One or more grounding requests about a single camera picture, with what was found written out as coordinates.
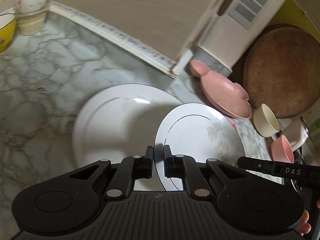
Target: silver screw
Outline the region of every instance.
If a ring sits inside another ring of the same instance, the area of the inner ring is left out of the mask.
[[[119,189],[110,189],[107,191],[108,197],[120,197],[122,195],[122,191]]]
[[[207,197],[210,195],[210,191],[205,188],[196,189],[194,193],[197,197]]]

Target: pink divided plate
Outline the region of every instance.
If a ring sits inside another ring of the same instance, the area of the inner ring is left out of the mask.
[[[192,60],[190,64],[192,75],[201,79],[204,94],[216,109],[234,118],[251,118],[249,96],[242,86],[211,71],[200,61]]]

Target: yellow bowl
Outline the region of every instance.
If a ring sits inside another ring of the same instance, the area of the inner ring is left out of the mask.
[[[16,15],[7,13],[0,15],[0,53],[3,52],[11,41],[16,29]]]

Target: white plate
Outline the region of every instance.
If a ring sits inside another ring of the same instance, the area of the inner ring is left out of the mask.
[[[200,163],[216,158],[237,166],[238,158],[245,156],[230,122],[212,107],[198,103],[174,108],[161,122],[155,139],[155,163],[162,185],[167,191],[182,190],[181,179],[164,176],[164,145],[170,146],[172,155],[189,155]]]
[[[73,152],[78,167],[107,158],[145,155],[154,144],[162,119],[181,102],[154,87],[124,84],[93,96],[81,109],[73,130]],[[135,190],[164,190],[154,169],[152,179],[139,179]]]

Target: round wooden cutting board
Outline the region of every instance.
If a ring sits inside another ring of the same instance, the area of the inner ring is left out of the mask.
[[[273,29],[252,46],[243,82],[255,108],[265,103],[277,118],[301,114],[320,97],[320,44],[293,26]]]

